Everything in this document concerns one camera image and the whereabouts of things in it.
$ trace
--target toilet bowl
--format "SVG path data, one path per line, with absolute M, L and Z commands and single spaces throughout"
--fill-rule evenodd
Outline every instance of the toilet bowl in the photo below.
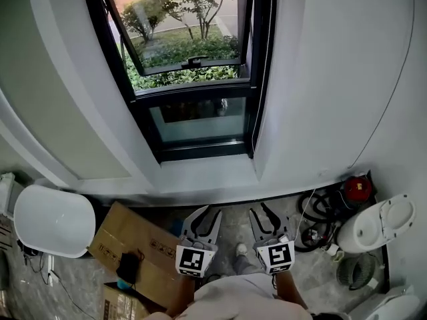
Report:
M 15 204 L 15 230 L 32 249 L 76 258 L 95 235 L 95 213 L 82 195 L 31 185 Z
M 376 294 L 353 309 L 352 320 L 407 320 L 420 304 L 412 287 L 396 287 L 387 294 Z
M 338 245 L 347 253 L 377 249 L 407 231 L 414 219 L 415 204 L 397 195 L 350 218 L 338 233 Z

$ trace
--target shoe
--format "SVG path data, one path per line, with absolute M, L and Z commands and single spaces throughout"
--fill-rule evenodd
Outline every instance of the shoe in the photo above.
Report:
M 236 245 L 236 257 L 240 255 L 243 255 L 243 256 L 248 255 L 248 248 L 243 243 L 238 243 Z

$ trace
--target toilet lid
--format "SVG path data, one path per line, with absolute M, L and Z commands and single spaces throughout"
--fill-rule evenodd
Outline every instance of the toilet lid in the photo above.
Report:
M 419 304 L 420 300 L 415 295 L 395 297 L 375 310 L 367 320 L 405 320 L 415 312 Z
M 391 240 L 412 226 L 415 205 L 407 195 L 397 195 L 384 202 L 380 216 L 384 238 Z

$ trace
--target floor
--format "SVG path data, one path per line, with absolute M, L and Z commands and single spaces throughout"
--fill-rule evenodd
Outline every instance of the floor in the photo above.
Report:
M 275 211 L 280 210 L 285 213 L 290 217 L 291 227 L 296 227 L 300 219 L 296 211 L 297 199 L 298 197 L 275 199 L 266 201 L 266 205 Z M 222 226 L 217 240 L 220 250 L 210 267 L 210 273 L 233 275 L 232 258 L 236 243 L 244 242 L 248 248 L 252 248 L 254 237 L 248 218 L 250 208 L 254 208 L 260 216 L 264 216 L 259 203 L 222 207 Z M 138 209 L 138 213 L 165 229 L 171 229 L 177 219 L 185 219 L 192 211 L 193 209 L 169 209 L 165 217 L 165 209 Z M 265 222 L 266 217 L 260 217 L 260 220 Z M 380 251 L 375 254 L 381 261 Z M 25 265 L 16 244 L 8 250 L 7 257 L 11 269 L 9 304 L 14 318 L 20 320 L 89 319 L 70 302 L 60 284 L 54 283 L 52 287 L 45 285 L 41 274 L 34 273 L 29 264 Z M 249 258 L 253 264 L 260 265 L 252 250 Z M 39 270 L 38 257 L 32 259 L 31 264 L 34 270 Z M 336 281 L 336 268 L 337 264 L 333 263 L 331 257 L 320 249 L 311 253 L 297 253 L 292 275 L 311 312 L 349 311 L 374 293 L 374 290 L 369 287 L 349 291 L 347 287 L 339 285 Z M 117 281 L 116 277 L 91 258 L 55 257 L 55 270 L 74 302 L 94 318 L 100 319 L 101 286 L 103 283 Z M 42 274 L 46 279 L 47 260 Z M 377 269 L 375 278 L 380 282 L 377 286 L 379 289 L 384 281 L 383 271 Z

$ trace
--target cardboard box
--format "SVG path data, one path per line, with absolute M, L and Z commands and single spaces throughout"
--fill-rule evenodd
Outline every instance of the cardboard box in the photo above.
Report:
M 93 238 L 89 252 L 114 273 L 122 253 L 142 253 L 135 290 L 167 308 L 177 289 L 178 241 L 177 237 L 115 202 Z
M 149 312 L 136 297 L 104 285 L 100 320 L 140 320 L 148 315 Z

